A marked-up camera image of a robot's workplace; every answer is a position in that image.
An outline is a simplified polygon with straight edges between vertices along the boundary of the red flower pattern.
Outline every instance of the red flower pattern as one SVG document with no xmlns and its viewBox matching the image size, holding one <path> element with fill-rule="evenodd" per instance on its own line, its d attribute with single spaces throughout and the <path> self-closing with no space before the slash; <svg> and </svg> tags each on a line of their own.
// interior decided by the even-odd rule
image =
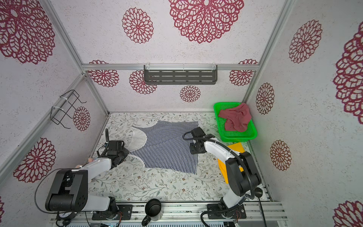
<svg viewBox="0 0 363 227">
<path fill-rule="evenodd" d="M 256 60 L 246 59 L 240 61 L 238 64 L 258 64 L 258 62 Z M 243 86 L 250 83 L 253 74 L 253 70 L 232 70 L 229 73 L 229 80 L 234 85 Z"/>
<path fill-rule="evenodd" d="M 104 61 L 94 60 L 90 64 L 108 64 Z M 118 83 L 118 74 L 116 70 L 88 70 L 90 77 L 94 82 L 104 87 L 113 87 Z"/>
<path fill-rule="evenodd" d="M 127 37 L 136 43 L 146 43 L 154 33 L 150 17 L 141 9 L 130 8 L 122 18 L 122 27 Z"/>
<path fill-rule="evenodd" d="M 85 131 L 90 125 L 90 122 L 90 113 L 85 107 L 80 106 L 74 111 L 73 123 L 78 130 Z"/>
<path fill-rule="evenodd" d="M 0 196 L 0 223 L 1 223 L 1 218 L 3 217 L 3 214 L 5 213 L 4 211 L 4 203 L 1 201 L 1 196 Z"/>
<path fill-rule="evenodd" d="M 129 80 L 131 87 L 140 94 L 153 93 L 158 87 L 157 85 L 148 85 L 145 83 L 144 70 L 132 72 Z"/>
<path fill-rule="evenodd" d="M 274 90 L 269 83 L 264 83 L 257 91 L 256 106 L 260 114 L 267 114 L 275 101 Z"/>
<path fill-rule="evenodd" d="M 297 30 L 291 40 L 289 55 L 294 63 L 308 59 L 319 46 L 321 39 L 321 24 L 319 21 L 310 20 Z"/>
<path fill-rule="evenodd" d="M 212 42 L 238 20 L 243 0 L 169 0 L 170 15 L 182 36 L 190 41 Z"/>
<path fill-rule="evenodd" d="M 363 22 L 358 32 L 344 45 L 342 58 L 335 64 L 337 99 L 344 104 L 344 111 L 358 117 L 363 124 Z"/>
<path fill-rule="evenodd" d="M 0 48 L 5 57 L 38 64 L 52 55 L 55 33 L 37 0 L 0 1 Z"/>
<path fill-rule="evenodd" d="M 185 102 L 194 102 L 200 97 L 200 90 L 193 85 L 185 86 L 180 91 L 180 97 Z"/>
<path fill-rule="evenodd" d="M 55 159 L 56 150 L 54 150 L 52 142 L 47 138 L 40 138 L 13 172 L 13 176 L 19 181 L 34 183 L 47 175 L 52 169 Z"/>
<path fill-rule="evenodd" d="M 363 204 L 359 201 L 340 203 L 334 209 L 334 227 L 362 227 Z"/>
<path fill-rule="evenodd" d="M 270 157 L 274 166 L 279 170 L 287 170 L 291 165 L 290 148 L 284 141 L 276 140 L 271 145 Z"/>
</svg>

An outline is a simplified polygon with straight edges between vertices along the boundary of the navy and white striped fabric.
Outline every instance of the navy and white striped fabric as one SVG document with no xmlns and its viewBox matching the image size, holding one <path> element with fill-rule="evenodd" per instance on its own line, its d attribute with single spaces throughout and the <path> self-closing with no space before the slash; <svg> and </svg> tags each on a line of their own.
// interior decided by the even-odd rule
<svg viewBox="0 0 363 227">
<path fill-rule="evenodd" d="M 183 140 L 182 135 L 198 127 L 197 121 L 158 121 L 147 128 L 133 127 L 147 135 L 145 146 L 130 152 L 144 161 L 145 168 L 172 169 L 195 174 L 198 155 L 190 153 L 191 141 Z"/>
</svg>

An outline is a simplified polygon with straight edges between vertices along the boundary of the yellow sponge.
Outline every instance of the yellow sponge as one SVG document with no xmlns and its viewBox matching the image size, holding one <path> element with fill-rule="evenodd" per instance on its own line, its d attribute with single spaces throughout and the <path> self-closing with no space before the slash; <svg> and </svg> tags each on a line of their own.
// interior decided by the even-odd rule
<svg viewBox="0 0 363 227">
<path fill-rule="evenodd" d="M 228 147 L 231 148 L 232 150 L 238 151 L 239 153 L 245 152 L 245 149 L 243 149 L 242 143 L 235 143 L 235 144 L 229 145 Z M 222 175 L 224 176 L 224 180 L 228 184 L 226 164 L 218 159 L 218 165 L 219 165 L 219 169 L 222 172 Z"/>
</svg>

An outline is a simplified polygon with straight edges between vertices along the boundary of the black knob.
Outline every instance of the black knob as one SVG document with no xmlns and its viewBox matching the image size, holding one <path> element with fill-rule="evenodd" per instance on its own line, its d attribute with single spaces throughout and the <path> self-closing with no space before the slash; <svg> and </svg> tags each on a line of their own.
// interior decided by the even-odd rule
<svg viewBox="0 0 363 227">
<path fill-rule="evenodd" d="M 263 194 L 264 194 L 264 192 L 262 191 L 261 188 L 257 187 L 257 188 L 254 189 L 254 195 L 257 198 L 261 198 Z"/>
</svg>

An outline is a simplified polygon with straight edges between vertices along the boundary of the pink fabric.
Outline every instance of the pink fabric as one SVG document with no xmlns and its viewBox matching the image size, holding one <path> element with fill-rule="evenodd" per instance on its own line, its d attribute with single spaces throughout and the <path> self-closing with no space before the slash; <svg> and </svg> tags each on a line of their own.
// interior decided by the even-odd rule
<svg viewBox="0 0 363 227">
<path fill-rule="evenodd" d="M 239 106 L 231 109 L 221 110 L 218 117 L 227 119 L 224 125 L 226 131 L 240 132 L 247 130 L 248 123 L 252 119 L 249 107 L 246 103 L 241 103 Z"/>
</svg>

